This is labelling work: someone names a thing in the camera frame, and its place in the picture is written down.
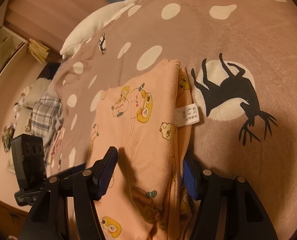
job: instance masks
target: metal screw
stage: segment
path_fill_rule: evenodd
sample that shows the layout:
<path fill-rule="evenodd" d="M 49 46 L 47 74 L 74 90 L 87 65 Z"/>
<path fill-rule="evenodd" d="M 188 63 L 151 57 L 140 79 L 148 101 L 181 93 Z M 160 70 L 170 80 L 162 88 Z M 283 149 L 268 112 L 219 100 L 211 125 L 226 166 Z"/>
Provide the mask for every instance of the metal screw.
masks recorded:
<path fill-rule="evenodd" d="M 212 175 L 212 172 L 211 172 L 210 170 L 204 170 L 204 171 L 203 171 L 203 174 L 204 174 L 205 176 L 210 176 L 210 175 Z"/>
<path fill-rule="evenodd" d="M 50 180 L 49 180 L 50 183 L 54 183 L 56 181 L 57 181 L 57 177 L 50 177 Z"/>
<path fill-rule="evenodd" d="M 91 173 L 92 173 L 91 170 L 85 170 L 85 171 L 82 172 L 82 174 L 83 174 L 84 176 L 88 176 L 88 175 L 90 175 Z"/>
<path fill-rule="evenodd" d="M 244 183 L 246 181 L 246 179 L 242 176 L 238 176 L 237 177 L 237 180 L 240 182 L 240 183 Z"/>

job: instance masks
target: white circle behind deer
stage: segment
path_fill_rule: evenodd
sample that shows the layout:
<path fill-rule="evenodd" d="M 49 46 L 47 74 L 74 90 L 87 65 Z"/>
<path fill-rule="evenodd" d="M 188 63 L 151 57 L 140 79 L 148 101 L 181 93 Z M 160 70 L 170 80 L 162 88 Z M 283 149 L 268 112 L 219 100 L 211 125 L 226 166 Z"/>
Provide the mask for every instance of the white circle behind deer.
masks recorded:
<path fill-rule="evenodd" d="M 240 78 L 241 81 L 236 80 L 234 83 L 237 86 L 237 90 L 242 91 L 243 89 L 247 89 L 248 91 L 244 91 L 250 98 L 251 95 L 255 95 L 255 103 L 257 100 L 256 92 L 255 92 L 255 83 L 254 78 L 250 71 L 240 63 L 234 62 L 234 61 L 226 61 L 224 60 L 224 63 L 228 67 L 228 69 L 231 71 L 231 73 L 236 77 L 236 75 L 239 73 L 239 70 L 235 66 L 229 66 L 230 64 L 235 64 L 238 67 L 245 70 L 245 74 Z M 228 79 L 230 78 L 227 74 L 227 72 L 223 69 L 222 64 L 220 60 L 210 60 L 206 62 L 206 71 L 207 71 L 207 85 L 203 82 L 203 71 L 200 69 L 200 71 L 197 73 L 195 71 L 196 75 L 196 81 L 200 83 L 203 87 L 208 89 L 208 91 L 214 91 L 214 95 L 211 96 L 210 99 L 210 105 L 208 108 L 211 109 L 210 113 L 208 115 L 208 118 L 218 121 L 229 121 L 238 118 L 242 114 L 244 114 L 244 110 L 241 108 L 240 103 L 244 102 L 246 104 L 251 104 L 251 100 L 247 102 L 243 98 L 239 98 L 238 96 L 244 97 L 241 93 L 240 95 L 237 93 L 234 94 L 234 88 L 231 88 L 231 91 L 223 90 L 221 91 L 221 87 L 224 88 L 225 82 L 228 82 Z M 196 86 L 192 83 L 192 94 L 194 97 L 195 103 L 201 108 L 204 115 L 207 115 L 206 112 L 206 106 L 205 106 L 205 100 L 203 97 L 203 94 L 201 90 L 196 88 Z"/>

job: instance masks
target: black device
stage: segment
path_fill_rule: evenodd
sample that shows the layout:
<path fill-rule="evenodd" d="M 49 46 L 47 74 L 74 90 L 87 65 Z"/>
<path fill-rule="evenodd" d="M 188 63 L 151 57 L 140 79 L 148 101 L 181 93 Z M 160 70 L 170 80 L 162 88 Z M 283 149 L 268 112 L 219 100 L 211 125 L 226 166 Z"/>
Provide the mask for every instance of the black device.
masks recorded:
<path fill-rule="evenodd" d="M 41 161 L 36 161 L 36 155 L 23 153 L 27 144 L 33 147 L 33 144 L 38 142 L 41 142 L 38 138 L 26 135 L 16 137 L 11 142 L 12 154 L 25 156 L 24 160 L 15 158 L 25 163 L 23 170 L 30 166 L 26 163 L 30 160 L 33 165 L 39 163 L 44 166 Z M 18 240 L 69 240 L 67 197 L 74 199 L 79 239 L 105 240 L 94 200 L 98 201 L 106 194 L 117 161 L 118 151 L 115 147 L 110 147 L 104 158 L 96 161 L 89 169 L 85 169 L 83 164 L 47 179 L 42 174 L 29 173 L 29 169 L 23 171 L 17 176 L 19 185 L 32 185 L 33 189 L 30 186 L 28 189 L 22 188 L 20 192 L 25 201 L 17 202 L 34 204 Z M 23 174 L 26 174 L 26 182 L 23 182 Z M 39 182 L 43 181 L 42 184 L 37 186 L 28 179 L 32 177 Z M 215 240 L 221 196 L 228 199 L 224 240 L 278 240 L 261 201 L 244 177 L 221 178 L 214 172 L 203 169 L 198 161 L 192 160 L 187 154 L 184 159 L 183 179 L 188 194 L 194 200 L 201 200 L 190 240 Z"/>

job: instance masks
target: bed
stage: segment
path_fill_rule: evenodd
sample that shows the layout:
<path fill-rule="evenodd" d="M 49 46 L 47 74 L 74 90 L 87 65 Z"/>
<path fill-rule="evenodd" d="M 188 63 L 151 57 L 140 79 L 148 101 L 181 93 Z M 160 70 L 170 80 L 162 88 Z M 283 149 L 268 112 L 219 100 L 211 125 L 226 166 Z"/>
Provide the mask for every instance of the bed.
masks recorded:
<path fill-rule="evenodd" d="M 186 67 L 199 106 L 189 154 L 219 176 L 245 176 L 279 239 L 290 239 L 297 230 L 292 0 L 141 0 L 95 32 L 53 79 L 64 123 L 51 174 L 87 161 L 100 91 L 164 58 Z"/>

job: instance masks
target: yellow tassel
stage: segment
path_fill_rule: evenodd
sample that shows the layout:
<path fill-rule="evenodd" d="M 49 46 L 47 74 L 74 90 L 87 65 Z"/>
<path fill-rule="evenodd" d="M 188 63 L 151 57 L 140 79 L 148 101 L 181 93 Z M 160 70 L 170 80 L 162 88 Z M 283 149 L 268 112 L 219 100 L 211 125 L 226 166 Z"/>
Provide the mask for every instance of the yellow tassel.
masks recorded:
<path fill-rule="evenodd" d="M 47 55 L 50 52 L 50 48 L 43 45 L 41 42 L 29 39 L 29 52 L 36 58 L 36 60 L 43 64 L 47 59 Z"/>

